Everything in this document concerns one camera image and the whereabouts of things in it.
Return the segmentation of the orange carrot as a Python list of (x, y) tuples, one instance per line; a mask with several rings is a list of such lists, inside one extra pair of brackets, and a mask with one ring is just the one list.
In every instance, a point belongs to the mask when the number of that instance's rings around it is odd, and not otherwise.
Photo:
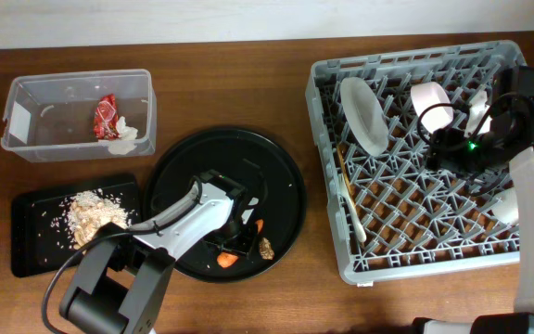
[[(264, 225), (264, 222), (262, 219), (258, 220), (255, 223), (258, 233), (260, 233), (261, 230), (263, 229), (263, 225)], [(239, 258), (240, 258), (239, 255), (236, 255), (236, 254), (233, 254), (227, 251), (222, 251), (217, 257), (217, 263), (222, 268), (227, 268), (227, 267), (232, 266)]]

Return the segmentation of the brown walnut shell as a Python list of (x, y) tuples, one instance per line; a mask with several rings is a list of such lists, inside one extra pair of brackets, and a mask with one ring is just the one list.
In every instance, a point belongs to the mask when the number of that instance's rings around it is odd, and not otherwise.
[(274, 250), (271, 242), (267, 238), (262, 238), (259, 242), (259, 252), (263, 260), (272, 260), (274, 258)]

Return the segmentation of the pink saucer bowl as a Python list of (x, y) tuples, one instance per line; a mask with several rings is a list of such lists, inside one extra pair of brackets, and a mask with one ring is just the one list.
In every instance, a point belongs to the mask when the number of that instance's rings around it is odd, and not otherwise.
[[(418, 117), (429, 107), (437, 104), (449, 104), (446, 91), (435, 82), (420, 83), (411, 87), (411, 100)], [(429, 111), (422, 125), (432, 134), (440, 128), (444, 128), (453, 121), (452, 107), (436, 107)]]

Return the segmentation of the cream paper cup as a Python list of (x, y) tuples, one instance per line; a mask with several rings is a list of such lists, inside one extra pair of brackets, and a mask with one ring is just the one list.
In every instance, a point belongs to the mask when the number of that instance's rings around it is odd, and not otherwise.
[(515, 189), (509, 188), (494, 196), (496, 203), (492, 207), (493, 215), (502, 223), (515, 225), (519, 220)]

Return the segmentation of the grey plate with food scraps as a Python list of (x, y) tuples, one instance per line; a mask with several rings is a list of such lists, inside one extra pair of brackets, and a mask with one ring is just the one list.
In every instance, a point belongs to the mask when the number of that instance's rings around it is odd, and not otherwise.
[(371, 156), (388, 147), (389, 129), (383, 109), (366, 81), (349, 77), (340, 84), (340, 98), (347, 123), (360, 146)]

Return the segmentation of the white plastic fork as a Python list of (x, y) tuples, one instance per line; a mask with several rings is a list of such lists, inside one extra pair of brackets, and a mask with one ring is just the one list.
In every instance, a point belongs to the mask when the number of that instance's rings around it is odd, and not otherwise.
[(346, 202), (348, 203), (348, 207), (349, 207), (349, 210), (350, 210), (350, 219), (351, 219), (351, 223), (352, 223), (353, 228), (354, 228), (354, 233), (356, 235), (356, 238), (358, 239), (358, 242), (363, 247), (365, 245), (365, 241), (367, 239), (367, 236), (365, 234), (365, 231), (364, 231), (363, 226), (361, 224), (361, 220), (360, 220), (360, 218), (358, 216), (358, 213), (356, 211), (353, 199), (352, 199), (352, 197), (350, 195), (349, 188), (348, 188), (348, 183), (346, 181), (345, 175), (344, 174), (340, 174), (338, 176), (338, 180), (339, 180), (339, 183), (340, 183), (340, 192), (341, 192), (342, 196), (345, 198)]

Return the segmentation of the red snack wrapper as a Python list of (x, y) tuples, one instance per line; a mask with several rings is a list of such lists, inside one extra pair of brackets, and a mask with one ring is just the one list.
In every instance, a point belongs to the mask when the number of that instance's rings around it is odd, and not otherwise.
[(116, 98), (113, 94), (103, 96), (95, 109), (94, 133), (100, 140), (115, 140), (119, 137), (119, 120)]

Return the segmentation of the wooden chopstick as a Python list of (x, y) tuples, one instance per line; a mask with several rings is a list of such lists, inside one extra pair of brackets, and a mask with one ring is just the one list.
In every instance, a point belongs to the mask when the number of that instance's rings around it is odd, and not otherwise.
[(347, 172), (346, 164), (345, 164), (345, 160), (344, 160), (344, 156), (343, 156), (342, 146), (336, 145), (336, 153), (337, 153), (337, 158), (338, 158), (338, 161), (339, 161), (339, 164), (340, 164), (340, 169), (341, 169), (341, 173), (342, 173), (342, 176), (343, 176), (344, 184), (346, 186), (346, 189), (348, 190), (348, 194), (349, 194), (349, 197), (350, 197), (351, 206), (355, 209), (355, 201), (354, 201), (354, 198), (353, 198), (354, 191), (351, 188), (351, 184), (350, 184), (350, 180), (349, 180), (349, 174)]

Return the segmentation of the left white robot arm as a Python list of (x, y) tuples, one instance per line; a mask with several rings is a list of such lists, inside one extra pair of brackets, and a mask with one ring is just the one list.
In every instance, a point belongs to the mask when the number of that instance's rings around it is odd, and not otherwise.
[(78, 268), (60, 315), (85, 333), (152, 333), (176, 262), (203, 241), (219, 252), (247, 257), (259, 228), (251, 223), (267, 199), (209, 170), (154, 217), (126, 229), (108, 224), (70, 256)]

